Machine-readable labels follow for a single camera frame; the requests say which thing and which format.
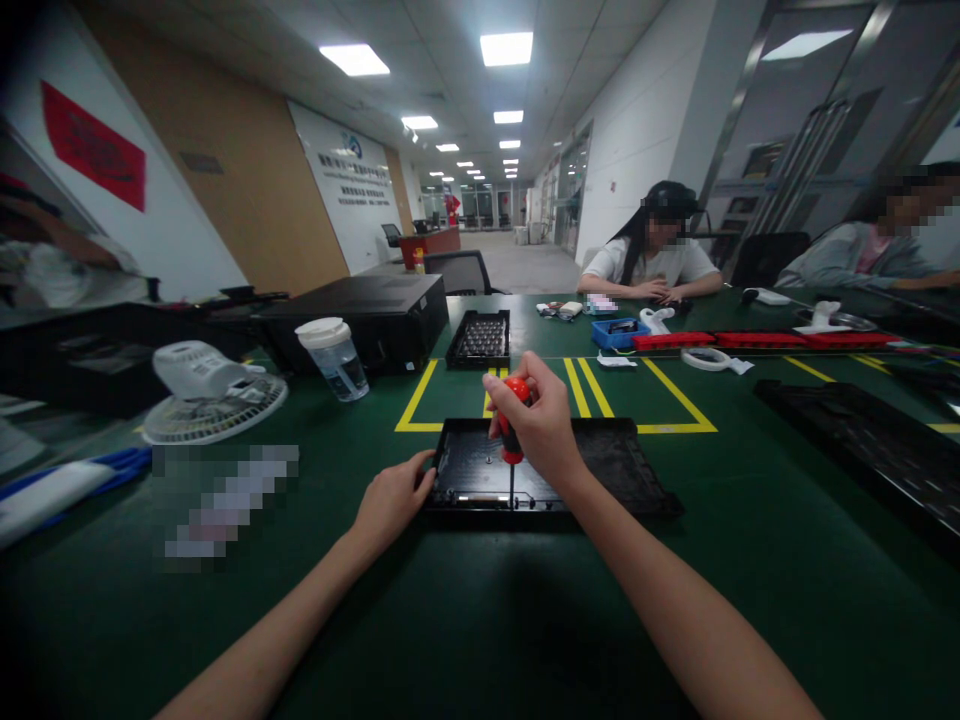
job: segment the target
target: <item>ceiling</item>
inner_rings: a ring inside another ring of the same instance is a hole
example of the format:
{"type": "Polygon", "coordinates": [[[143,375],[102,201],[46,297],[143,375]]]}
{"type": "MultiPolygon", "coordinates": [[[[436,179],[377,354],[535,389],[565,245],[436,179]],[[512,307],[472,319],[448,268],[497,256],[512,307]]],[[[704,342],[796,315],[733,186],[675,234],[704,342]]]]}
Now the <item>ceiling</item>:
{"type": "Polygon", "coordinates": [[[570,139],[574,123],[640,39],[666,0],[102,0],[222,67],[323,113],[431,171],[503,179],[519,158],[532,180],[570,139]],[[480,36],[533,31],[529,65],[486,67],[480,36]],[[320,45],[368,43],[390,68],[348,77],[320,45]],[[497,110],[523,110],[495,125],[497,110]],[[400,118],[439,124],[414,144],[400,118]],[[501,150],[500,140],[521,147],[501,150]],[[435,145],[456,143],[460,152],[435,145]]]}

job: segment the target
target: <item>logo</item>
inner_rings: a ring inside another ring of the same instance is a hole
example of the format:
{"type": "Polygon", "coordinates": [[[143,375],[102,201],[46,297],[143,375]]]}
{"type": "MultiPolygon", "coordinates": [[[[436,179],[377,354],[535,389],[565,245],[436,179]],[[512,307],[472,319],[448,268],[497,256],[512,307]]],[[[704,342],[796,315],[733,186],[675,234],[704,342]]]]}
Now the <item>logo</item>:
{"type": "Polygon", "coordinates": [[[349,133],[340,133],[340,138],[343,140],[343,149],[349,150],[358,158],[363,158],[363,149],[360,147],[360,141],[357,140],[356,135],[350,135],[349,133]]]}

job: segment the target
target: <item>black chair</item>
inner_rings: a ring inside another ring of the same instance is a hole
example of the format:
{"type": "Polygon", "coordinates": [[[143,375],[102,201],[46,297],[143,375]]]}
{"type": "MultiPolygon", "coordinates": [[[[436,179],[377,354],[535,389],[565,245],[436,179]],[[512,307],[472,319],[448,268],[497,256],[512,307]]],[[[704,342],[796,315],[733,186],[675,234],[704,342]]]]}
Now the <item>black chair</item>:
{"type": "Polygon", "coordinates": [[[510,294],[490,287],[487,266],[479,250],[424,255],[423,269],[429,274],[443,275],[447,295],[510,294]]]}
{"type": "Polygon", "coordinates": [[[400,247],[400,229],[393,223],[386,223],[385,225],[381,225],[380,227],[383,228],[383,232],[387,236],[387,245],[389,245],[392,248],[399,248],[400,247]]]}
{"type": "Polygon", "coordinates": [[[780,272],[810,247],[804,232],[753,235],[740,245],[730,284],[734,287],[773,287],[780,272]]]}

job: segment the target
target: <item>water bottle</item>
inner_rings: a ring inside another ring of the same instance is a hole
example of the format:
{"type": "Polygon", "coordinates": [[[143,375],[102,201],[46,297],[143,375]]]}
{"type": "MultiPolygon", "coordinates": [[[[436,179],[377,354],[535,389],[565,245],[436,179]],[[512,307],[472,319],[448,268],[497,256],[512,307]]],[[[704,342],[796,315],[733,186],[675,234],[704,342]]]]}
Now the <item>water bottle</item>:
{"type": "Polygon", "coordinates": [[[300,344],[320,368],[340,402],[359,400],[368,392],[367,376],[343,318],[321,318],[296,329],[300,344]]]}

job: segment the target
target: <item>red screwdriver handle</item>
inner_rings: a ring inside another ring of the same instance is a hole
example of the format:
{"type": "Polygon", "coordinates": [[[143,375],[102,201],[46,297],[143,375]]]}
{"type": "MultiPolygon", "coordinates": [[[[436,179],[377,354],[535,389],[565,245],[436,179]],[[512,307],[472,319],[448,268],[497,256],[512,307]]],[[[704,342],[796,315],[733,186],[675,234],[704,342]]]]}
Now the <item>red screwdriver handle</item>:
{"type": "MultiPolygon", "coordinates": [[[[514,394],[520,398],[526,406],[533,403],[530,397],[530,387],[520,378],[507,378],[503,384],[513,390],[514,394]]],[[[500,423],[500,437],[503,439],[503,459],[510,465],[518,465],[523,462],[523,449],[520,447],[520,441],[517,434],[510,427],[510,421],[502,412],[497,412],[497,421],[500,423]]]]}

